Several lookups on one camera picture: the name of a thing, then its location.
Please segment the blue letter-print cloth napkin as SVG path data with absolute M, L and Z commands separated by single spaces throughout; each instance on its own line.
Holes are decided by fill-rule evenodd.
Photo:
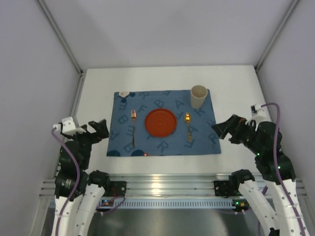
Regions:
M 145 128 L 145 118 L 154 109 L 168 109 L 177 119 L 173 134 L 164 138 L 151 136 Z M 135 147 L 132 146 L 131 111 L 135 110 Z M 188 141 L 185 113 L 191 117 L 192 141 Z M 210 94 L 201 108 L 190 105 L 189 90 L 115 92 L 110 123 L 107 156 L 174 156 L 220 154 L 216 124 Z

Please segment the copper-coloured fork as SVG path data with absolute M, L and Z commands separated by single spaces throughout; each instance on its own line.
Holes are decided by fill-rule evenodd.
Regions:
M 131 111 L 131 120 L 132 120 L 132 146 L 135 147 L 135 122 L 136 122 L 136 111 Z

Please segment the gold ornate spoon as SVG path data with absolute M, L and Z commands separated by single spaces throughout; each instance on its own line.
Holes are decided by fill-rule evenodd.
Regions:
M 190 121 L 191 121 L 191 117 L 189 113 L 185 113 L 185 123 L 187 124 L 187 128 L 188 128 L 188 141 L 191 142 L 192 141 L 192 135 L 191 135 L 191 130 L 190 130 Z

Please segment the beige paper cup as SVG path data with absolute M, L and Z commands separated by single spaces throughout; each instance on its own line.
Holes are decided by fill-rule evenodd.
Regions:
M 202 85 L 195 85 L 190 90 L 190 104 L 192 108 L 199 109 L 206 96 L 208 95 L 208 90 Z

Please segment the red round plastic plate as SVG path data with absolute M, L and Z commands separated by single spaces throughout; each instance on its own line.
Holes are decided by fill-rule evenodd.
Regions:
M 170 110 L 159 108 L 147 114 L 144 124 L 151 136 L 164 138 L 174 133 L 177 127 L 177 119 Z

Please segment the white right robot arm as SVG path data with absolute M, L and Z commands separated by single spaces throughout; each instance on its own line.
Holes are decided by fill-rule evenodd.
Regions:
M 249 203 L 266 236 L 308 236 L 296 192 L 296 175 L 291 160 L 281 150 L 282 135 L 270 121 L 257 123 L 232 115 L 227 121 L 212 125 L 220 139 L 227 134 L 232 144 L 243 144 L 255 155 L 270 204 L 249 170 L 238 170 L 229 176 L 230 184 Z

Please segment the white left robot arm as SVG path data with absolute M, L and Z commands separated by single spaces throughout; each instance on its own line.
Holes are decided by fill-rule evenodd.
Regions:
M 110 187 L 108 173 L 89 167 L 92 146 L 109 137 L 105 119 L 79 126 L 72 117 L 54 124 L 52 136 L 60 143 L 60 170 L 55 179 L 53 236 L 85 236 L 103 194 Z

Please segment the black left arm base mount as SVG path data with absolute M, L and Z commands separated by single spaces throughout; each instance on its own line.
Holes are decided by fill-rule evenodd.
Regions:
M 125 196 L 126 194 L 126 181 L 111 181 L 105 187 L 104 197 L 118 197 Z

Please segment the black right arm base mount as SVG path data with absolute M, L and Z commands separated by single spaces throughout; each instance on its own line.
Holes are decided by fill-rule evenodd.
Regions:
M 241 196 L 241 193 L 238 191 L 239 182 L 237 181 L 215 180 L 213 184 L 216 197 L 229 198 Z

